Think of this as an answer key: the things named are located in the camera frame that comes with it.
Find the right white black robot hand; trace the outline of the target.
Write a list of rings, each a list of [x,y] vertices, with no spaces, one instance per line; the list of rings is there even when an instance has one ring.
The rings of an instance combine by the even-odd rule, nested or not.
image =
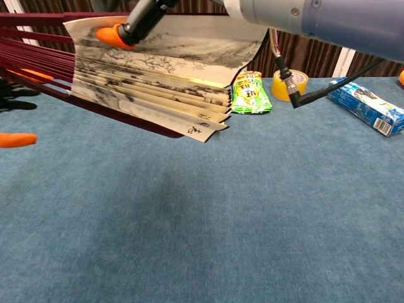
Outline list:
[[[138,1],[124,23],[116,23],[111,27],[96,30],[96,38],[111,46],[121,49],[133,47],[155,28],[166,15],[167,10],[174,8],[179,1]]]

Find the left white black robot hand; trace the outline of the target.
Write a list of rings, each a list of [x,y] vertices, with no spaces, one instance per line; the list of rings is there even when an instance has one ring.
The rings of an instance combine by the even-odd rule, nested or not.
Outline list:
[[[18,97],[36,97],[41,92],[23,86],[19,83],[8,81],[1,77],[1,112],[12,110],[34,110],[36,104],[17,100]],[[1,148],[18,148],[34,145],[37,142],[35,133],[1,133]]]

